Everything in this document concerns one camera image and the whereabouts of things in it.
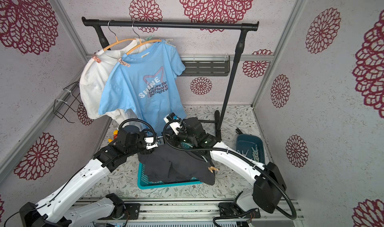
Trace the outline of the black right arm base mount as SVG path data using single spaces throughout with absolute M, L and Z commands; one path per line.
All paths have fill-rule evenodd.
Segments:
M 251 211 L 243 211 L 235 203 L 222 202 L 218 204 L 221 219 L 259 219 L 261 213 L 258 208 Z

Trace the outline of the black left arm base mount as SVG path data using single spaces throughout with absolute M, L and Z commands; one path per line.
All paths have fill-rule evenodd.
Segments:
M 113 202 L 113 209 L 109 216 L 103 215 L 98 220 L 137 220 L 141 205 L 139 203 L 124 202 L 116 194 L 106 195 L 105 198 Z

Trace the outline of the mint green clothespin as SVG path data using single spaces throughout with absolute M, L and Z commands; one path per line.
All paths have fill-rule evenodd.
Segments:
M 145 39 L 145 41 L 150 41 L 150 40 L 152 40 L 153 38 L 154 38 L 154 35 L 151 35 L 151 36 L 147 37 L 147 38 Z

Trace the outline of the wooden hanger with metal hook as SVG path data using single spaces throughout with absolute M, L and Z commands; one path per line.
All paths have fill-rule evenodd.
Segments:
M 124 43 L 124 42 L 128 42 L 128 41 L 134 41 L 134 40 L 137 40 L 137 38 L 126 38 L 126 39 L 121 39 L 119 40 L 118 37 L 117 37 L 117 34 L 111 30 L 111 27 L 110 27 L 110 23 L 113 22 L 114 20 L 109 20 L 108 23 L 107 23 L 107 27 L 108 27 L 108 30 L 114 34 L 115 36 L 115 39 L 116 41 L 106 47 L 103 48 L 103 51 L 106 52 L 108 50 L 110 50 L 112 47 L 115 47 L 121 43 Z

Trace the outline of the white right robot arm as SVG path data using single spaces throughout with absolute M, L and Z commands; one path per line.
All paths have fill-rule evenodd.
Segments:
M 191 152 L 204 160 L 220 162 L 253 185 L 252 190 L 237 195 L 230 212 L 221 219 L 240 218 L 259 210 L 269 214 L 278 211 L 290 220 L 298 217 L 280 170 L 274 163 L 257 162 L 236 152 L 206 133 L 195 117 L 180 119 L 171 113 L 164 121 L 163 138 L 170 147 Z

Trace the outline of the white t-shirt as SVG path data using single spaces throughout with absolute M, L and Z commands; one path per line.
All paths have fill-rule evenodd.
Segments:
M 80 93 L 88 118 L 98 119 L 103 116 L 99 114 L 102 92 L 105 88 L 109 75 L 117 60 L 121 58 L 121 50 L 100 50 L 97 55 L 102 63 L 95 62 L 92 58 L 85 65 L 80 78 Z

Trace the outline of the dark grey t-shirt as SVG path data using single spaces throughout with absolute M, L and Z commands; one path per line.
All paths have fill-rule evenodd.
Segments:
M 150 182 L 174 184 L 195 178 L 210 186 L 215 184 L 215 174 L 210 171 L 214 164 L 194 152 L 176 150 L 164 144 L 150 154 L 139 153 L 138 159 L 145 166 L 144 174 Z

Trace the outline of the tan yellow clothespin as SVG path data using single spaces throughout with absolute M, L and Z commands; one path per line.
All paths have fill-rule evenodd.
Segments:
M 210 166 L 210 167 L 208 167 L 208 170 L 209 170 L 211 173 L 213 173 L 213 174 L 215 174 L 216 172 L 219 171 L 219 169 L 216 168 L 216 167 L 214 167 L 214 166 Z

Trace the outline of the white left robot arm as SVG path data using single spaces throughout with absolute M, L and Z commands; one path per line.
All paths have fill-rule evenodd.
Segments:
M 127 119 L 117 137 L 94 154 L 63 186 L 37 203 L 28 202 L 17 212 L 24 227 L 80 227 L 99 218 L 124 215 L 125 204 L 109 194 L 100 201 L 72 210 L 73 204 L 98 181 L 115 171 L 127 158 L 158 146 L 153 127 L 140 119 Z

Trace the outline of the light blue t-shirt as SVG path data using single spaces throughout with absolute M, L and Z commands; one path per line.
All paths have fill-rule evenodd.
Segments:
M 162 134 L 168 114 L 186 117 L 176 85 L 176 78 L 186 68 L 176 47 L 161 41 L 122 59 L 130 67 L 117 63 L 111 71 L 102 92 L 100 115 L 117 109 L 132 110 L 157 135 Z

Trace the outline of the white clothespin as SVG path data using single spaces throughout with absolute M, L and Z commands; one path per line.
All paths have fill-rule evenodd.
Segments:
M 165 39 L 165 42 L 166 44 L 175 47 L 175 45 L 173 44 L 173 39 Z

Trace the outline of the peach beige clothespin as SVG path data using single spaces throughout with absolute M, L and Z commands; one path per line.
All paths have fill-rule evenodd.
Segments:
M 117 62 L 123 66 L 130 67 L 130 64 L 125 62 L 122 58 L 119 58 Z

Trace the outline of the pink clothespin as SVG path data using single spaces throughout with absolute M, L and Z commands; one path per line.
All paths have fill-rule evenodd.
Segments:
M 102 60 L 97 55 L 93 55 L 92 59 L 99 64 L 102 63 Z

